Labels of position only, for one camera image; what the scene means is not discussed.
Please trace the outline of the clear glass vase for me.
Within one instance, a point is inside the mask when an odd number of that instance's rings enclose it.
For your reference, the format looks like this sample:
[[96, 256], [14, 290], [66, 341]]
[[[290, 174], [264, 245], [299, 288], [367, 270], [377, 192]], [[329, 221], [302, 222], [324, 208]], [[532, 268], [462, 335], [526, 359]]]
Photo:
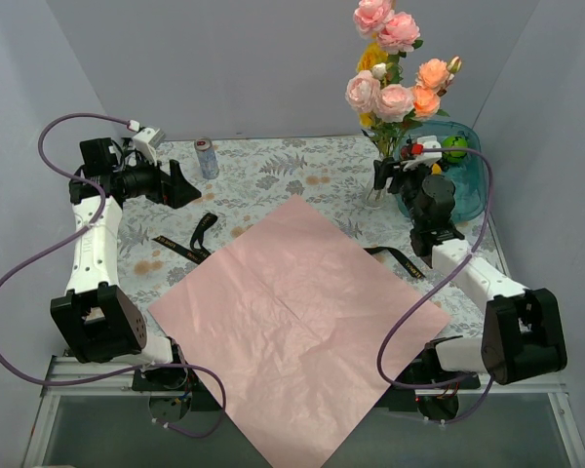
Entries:
[[[394, 159], [393, 155], [391, 155], [391, 156], [382, 155], [379, 159], [375, 159], [375, 160], [382, 160], [385, 158], [392, 158], [393, 159], [393, 175], [394, 175], [396, 160]], [[373, 162], [372, 162], [372, 173], [370, 175], [370, 180], [367, 183], [367, 186], [365, 188], [365, 192], [363, 195], [363, 202], [368, 208], [375, 209], [375, 208], [379, 208], [382, 205], [383, 199], [387, 194], [387, 189], [390, 185], [390, 180], [392, 179], [392, 177], [387, 179], [386, 186], [384, 189], [377, 191], [377, 190], [373, 189], [373, 176], [374, 176], [374, 170], [373, 170]]]

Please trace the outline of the light pink flower stem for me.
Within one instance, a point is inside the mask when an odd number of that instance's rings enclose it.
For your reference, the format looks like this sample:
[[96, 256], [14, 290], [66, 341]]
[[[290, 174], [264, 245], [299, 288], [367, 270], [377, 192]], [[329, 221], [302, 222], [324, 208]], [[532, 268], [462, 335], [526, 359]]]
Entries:
[[359, 71], [349, 80], [345, 99], [358, 113], [362, 133], [378, 151], [378, 163], [392, 160], [414, 111], [411, 88], [389, 83], [385, 62]]

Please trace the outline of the black ribbon gold lettering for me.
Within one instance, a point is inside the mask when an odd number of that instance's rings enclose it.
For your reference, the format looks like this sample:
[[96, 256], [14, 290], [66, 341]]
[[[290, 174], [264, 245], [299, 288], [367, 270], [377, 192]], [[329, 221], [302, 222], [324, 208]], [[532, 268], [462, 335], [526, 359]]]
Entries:
[[[204, 238], [207, 231], [218, 221], [218, 216], [213, 213], [206, 213], [199, 220], [194, 229], [189, 246], [182, 244], [166, 237], [159, 235], [153, 238], [153, 241], [169, 250], [199, 265], [204, 262], [212, 253], [204, 246]], [[410, 260], [404, 253], [392, 247], [378, 246], [365, 248], [365, 252], [370, 255], [389, 253], [413, 279], [424, 279], [424, 273]]]

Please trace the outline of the orange-pink flower stem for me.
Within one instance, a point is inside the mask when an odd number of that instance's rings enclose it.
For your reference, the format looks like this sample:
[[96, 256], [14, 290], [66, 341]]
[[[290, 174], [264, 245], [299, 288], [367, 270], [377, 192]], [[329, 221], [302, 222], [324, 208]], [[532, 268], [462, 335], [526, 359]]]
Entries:
[[[414, 97], [413, 116], [407, 123], [407, 132], [404, 138], [410, 131], [421, 127], [424, 122], [432, 117], [437, 115], [447, 116], [441, 107], [441, 100], [452, 85], [462, 65], [463, 60], [459, 56], [455, 56], [450, 60], [432, 58], [419, 65], [414, 83], [409, 87], [404, 86], [411, 88]], [[399, 71], [399, 67], [389, 69], [388, 80], [390, 84], [400, 84], [397, 82]]]

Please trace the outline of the yellow flower stem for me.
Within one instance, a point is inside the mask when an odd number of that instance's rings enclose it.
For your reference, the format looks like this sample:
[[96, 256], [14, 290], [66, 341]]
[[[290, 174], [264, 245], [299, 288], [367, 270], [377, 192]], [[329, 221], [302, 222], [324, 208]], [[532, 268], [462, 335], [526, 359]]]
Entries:
[[[378, 90], [381, 90], [385, 85], [385, 76], [387, 73], [386, 61], [388, 55], [382, 51], [375, 42], [369, 43], [363, 53], [361, 54], [356, 73], [368, 73], [368, 75], [378, 83]], [[381, 159], [387, 155], [386, 151], [388, 144], [381, 141], [379, 138], [379, 128], [381, 124], [379, 118], [374, 112], [362, 112], [357, 110], [359, 123], [362, 128], [362, 133], [373, 143], [379, 152]]]

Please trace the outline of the pale pink flower stem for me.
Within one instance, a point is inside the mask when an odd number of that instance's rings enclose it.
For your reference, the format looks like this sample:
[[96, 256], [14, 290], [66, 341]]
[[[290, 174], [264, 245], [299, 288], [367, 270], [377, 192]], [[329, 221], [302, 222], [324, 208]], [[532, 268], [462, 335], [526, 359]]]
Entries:
[[398, 12], [394, 1], [361, 1], [354, 10], [353, 22], [367, 45], [375, 42], [388, 55], [388, 69], [400, 68], [397, 82], [409, 87], [403, 83], [401, 60], [422, 45], [413, 16]]

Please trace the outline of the pink and purple wrapping paper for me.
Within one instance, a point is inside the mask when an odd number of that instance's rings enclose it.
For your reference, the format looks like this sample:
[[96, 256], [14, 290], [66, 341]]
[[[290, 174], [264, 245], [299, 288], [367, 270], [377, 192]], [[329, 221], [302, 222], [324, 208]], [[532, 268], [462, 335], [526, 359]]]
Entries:
[[449, 324], [292, 196], [149, 308], [274, 467], [319, 467]]

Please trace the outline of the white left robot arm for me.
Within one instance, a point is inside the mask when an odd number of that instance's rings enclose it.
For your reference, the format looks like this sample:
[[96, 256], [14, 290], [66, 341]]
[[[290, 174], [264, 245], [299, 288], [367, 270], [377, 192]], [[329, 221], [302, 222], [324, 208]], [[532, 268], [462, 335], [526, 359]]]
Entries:
[[157, 148], [164, 135], [147, 128], [123, 144], [95, 138], [80, 142], [83, 165], [69, 182], [76, 226], [86, 227], [74, 245], [71, 276], [51, 316], [81, 363], [154, 365], [154, 377], [169, 390], [188, 376], [179, 348], [149, 331], [143, 315], [120, 289], [118, 231], [124, 203], [140, 196], [179, 209], [200, 198], [178, 161], [163, 171]]

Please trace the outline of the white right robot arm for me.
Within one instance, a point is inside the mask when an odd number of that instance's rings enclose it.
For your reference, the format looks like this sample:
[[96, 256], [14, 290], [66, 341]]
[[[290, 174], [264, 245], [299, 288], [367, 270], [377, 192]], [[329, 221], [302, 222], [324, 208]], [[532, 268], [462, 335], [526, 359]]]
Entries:
[[562, 371], [567, 366], [566, 342], [559, 304], [547, 289], [530, 289], [478, 256], [451, 215], [453, 182], [433, 172], [445, 150], [436, 143], [408, 142], [401, 160], [373, 163], [373, 186], [401, 197], [412, 229], [417, 257], [444, 274], [483, 312], [479, 338], [450, 337], [428, 342], [397, 377], [379, 375], [403, 389], [450, 386], [479, 373], [501, 385]]

